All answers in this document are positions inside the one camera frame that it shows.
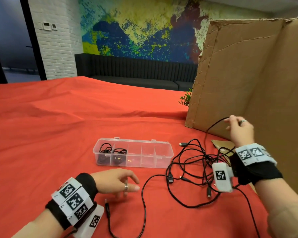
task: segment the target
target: ceiling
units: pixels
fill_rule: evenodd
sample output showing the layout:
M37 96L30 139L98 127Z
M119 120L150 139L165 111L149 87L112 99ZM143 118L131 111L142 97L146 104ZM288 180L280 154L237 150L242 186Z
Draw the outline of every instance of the ceiling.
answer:
M248 8L263 12L280 12L298 7L298 0L207 0L230 6Z

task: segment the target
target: left hand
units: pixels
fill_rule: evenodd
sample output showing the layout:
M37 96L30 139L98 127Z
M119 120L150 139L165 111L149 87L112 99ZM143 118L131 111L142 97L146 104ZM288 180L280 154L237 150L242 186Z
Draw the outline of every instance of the left hand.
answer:
M101 194L124 192L124 195L127 195L127 192L137 192L140 190L140 187L135 184L128 183L128 177L130 177L136 184L139 184L138 177L131 170L127 169L109 169L97 173L91 174L96 183L96 188ZM125 190L125 184L128 184L128 189Z

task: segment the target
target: black sofa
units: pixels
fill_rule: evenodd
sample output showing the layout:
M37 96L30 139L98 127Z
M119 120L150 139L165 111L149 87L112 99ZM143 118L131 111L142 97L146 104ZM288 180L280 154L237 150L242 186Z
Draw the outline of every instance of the black sofa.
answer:
M198 65L133 59L125 57L75 54L78 76L145 88L188 91Z

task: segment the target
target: green plant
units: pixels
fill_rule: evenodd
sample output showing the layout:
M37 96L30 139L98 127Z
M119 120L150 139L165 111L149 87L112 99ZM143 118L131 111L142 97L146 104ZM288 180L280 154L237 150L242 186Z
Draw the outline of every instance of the green plant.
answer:
M189 88L189 91L187 91L187 93L184 94L184 96L180 97L181 102L179 101L179 104L183 104L189 107L191 95L192 95L192 88Z

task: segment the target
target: wristband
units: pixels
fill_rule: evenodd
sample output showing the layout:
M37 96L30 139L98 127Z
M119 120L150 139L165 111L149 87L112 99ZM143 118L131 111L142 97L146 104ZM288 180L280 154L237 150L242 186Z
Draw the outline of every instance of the wristband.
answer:
M254 185L259 180L283 178L276 167L277 162L261 145L251 144L239 147L229 159L234 176L238 178L238 183L241 185L250 182Z
M64 230L75 225L90 209L97 205L94 202L98 190L95 181L87 173L70 178L52 194L52 200L45 208L49 209Z

